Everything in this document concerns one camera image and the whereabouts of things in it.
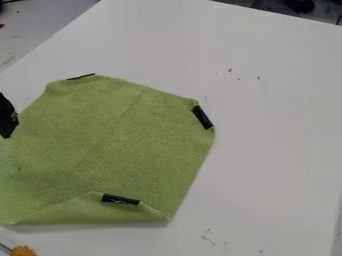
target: white surface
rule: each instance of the white surface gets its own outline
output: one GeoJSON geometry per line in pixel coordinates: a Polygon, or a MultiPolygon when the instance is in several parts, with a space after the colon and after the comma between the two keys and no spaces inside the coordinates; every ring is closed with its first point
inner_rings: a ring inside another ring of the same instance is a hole
{"type": "Polygon", "coordinates": [[[0,90],[23,109],[51,80],[132,80],[199,99],[214,146],[168,224],[11,229],[46,256],[328,255],[341,42],[339,27],[205,0],[103,0],[7,69],[0,90]]]}
{"type": "Polygon", "coordinates": [[[0,14],[0,72],[65,27],[98,0],[23,0],[0,14]]]}

